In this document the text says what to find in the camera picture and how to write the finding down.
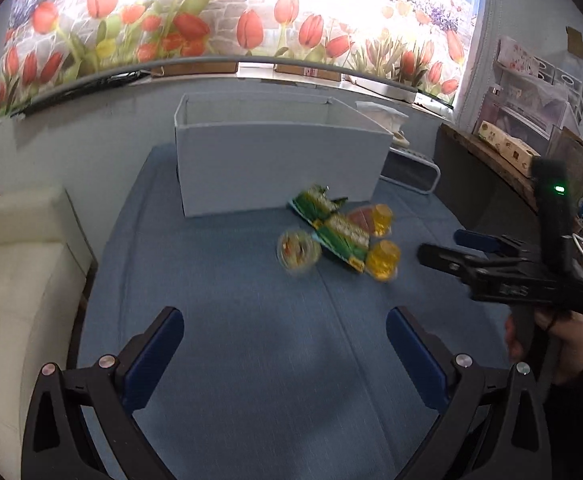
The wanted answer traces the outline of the person's right hand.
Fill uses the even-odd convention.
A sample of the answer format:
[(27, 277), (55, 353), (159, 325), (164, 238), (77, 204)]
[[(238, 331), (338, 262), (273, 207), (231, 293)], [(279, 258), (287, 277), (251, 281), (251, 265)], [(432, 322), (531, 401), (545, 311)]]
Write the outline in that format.
[(561, 341), (553, 383), (559, 385), (576, 378), (583, 371), (583, 314), (571, 312), (567, 318), (553, 318), (536, 310), (534, 321)]

